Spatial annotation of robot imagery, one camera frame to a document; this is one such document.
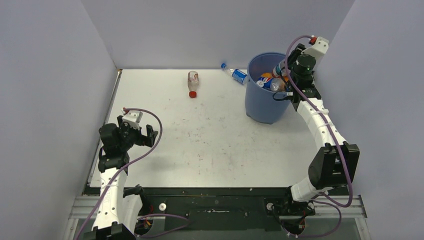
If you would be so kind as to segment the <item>red cap red label bottle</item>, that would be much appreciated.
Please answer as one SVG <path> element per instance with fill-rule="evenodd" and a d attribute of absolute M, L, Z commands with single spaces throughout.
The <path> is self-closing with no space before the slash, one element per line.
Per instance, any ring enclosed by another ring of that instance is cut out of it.
<path fill-rule="evenodd" d="M 285 73 L 285 60 L 281 60 L 272 70 L 271 76 L 273 78 L 280 78 L 282 79 L 284 76 L 286 76 Z"/>

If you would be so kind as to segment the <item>crushed clear bottle blue cap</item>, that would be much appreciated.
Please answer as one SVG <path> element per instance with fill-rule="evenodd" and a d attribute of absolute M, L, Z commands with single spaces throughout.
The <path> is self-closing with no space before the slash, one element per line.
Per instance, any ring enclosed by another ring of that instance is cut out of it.
<path fill-rule="evenodd" d="M 281 78 L 272 78 L 269 89 L 273 92 L 285 92 L 286 82 Z"/>

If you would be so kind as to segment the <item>pepsi bottle blue label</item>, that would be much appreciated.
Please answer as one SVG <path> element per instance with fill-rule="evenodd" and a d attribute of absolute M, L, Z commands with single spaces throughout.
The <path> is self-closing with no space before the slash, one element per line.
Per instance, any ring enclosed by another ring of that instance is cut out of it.
<path fill-rule="evenodd" d="M 256 84 L 263 88 L 263 89 L 270 89 L 271 88 L 271 83 L 274 80 L 273 77 L 259 77 L 258 80 L 256 81 Z"/>

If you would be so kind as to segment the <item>blue plastic bin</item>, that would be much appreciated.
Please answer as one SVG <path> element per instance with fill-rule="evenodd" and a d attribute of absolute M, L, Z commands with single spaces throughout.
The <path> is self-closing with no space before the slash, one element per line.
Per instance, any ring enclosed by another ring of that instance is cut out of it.
<path fill-rule="evenodd" d="M 291 105 L 284 92 L 275 93 L 257 85 L 264 73 L 272 72 L 286 55 L 279 52 L 265 52 L 253 57 L 247 65 L 249 77 L 245 91 L 245 112 L 256 122 L 272 125 L 278 122 Z"/>

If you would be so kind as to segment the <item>orange bottle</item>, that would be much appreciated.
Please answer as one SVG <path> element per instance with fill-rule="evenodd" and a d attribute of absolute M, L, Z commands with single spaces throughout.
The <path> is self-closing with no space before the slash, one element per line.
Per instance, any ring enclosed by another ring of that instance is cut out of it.
<path fill-rule="evenodd" d="M 272 78 L 273 76 L 272 76 L 272 74 L 271 74 L 271 73 L 269 73 L 269 72 L 265 72 L 265 73 L 263 73 L 263 74 L 261 75 L 261 77 L 263 77 L 263 78 Z"/>

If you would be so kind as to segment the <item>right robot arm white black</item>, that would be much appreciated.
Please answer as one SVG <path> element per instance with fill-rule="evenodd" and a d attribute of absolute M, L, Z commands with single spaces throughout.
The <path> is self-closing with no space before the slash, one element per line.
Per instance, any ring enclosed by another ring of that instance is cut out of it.
<path fill-rule="evenodd" d="M 299 43 L 288 49 L 283 61 L 289 97 L 294 110 L 302 117 L 313 136 L 317 153 L 308 167 L 307 176 L 290 187 L 290 196 L 283 199 L 283 209 L 296 214 L 315 197 L 323 196 L 338 207 L 346 208 L 353 201 L 353 180 L 360 150 L 339 133 L 330 119 L 323 99 L 315 86 L 314 67 L 328 44 L 319 40 L 310 47 Z"/>

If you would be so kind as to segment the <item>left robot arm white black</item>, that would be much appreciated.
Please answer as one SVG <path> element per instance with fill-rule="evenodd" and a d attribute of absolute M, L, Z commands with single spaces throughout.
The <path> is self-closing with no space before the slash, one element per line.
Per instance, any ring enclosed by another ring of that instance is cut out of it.
<path fill-rule="evenodd" d="M 158 131 L 146 125 L 142 133 L 141 111 L 131 110 L 117 117 L 117 123 L 107 123 L 99 130 L 102 147 L 98 153 L 100 200 L 94 207 L 95 220 L 84 240 L 134 240 L 138 216 L 149 210 L 140 185 L 125 189 L 130 156 L 135 145 L 152 148 Z"/>

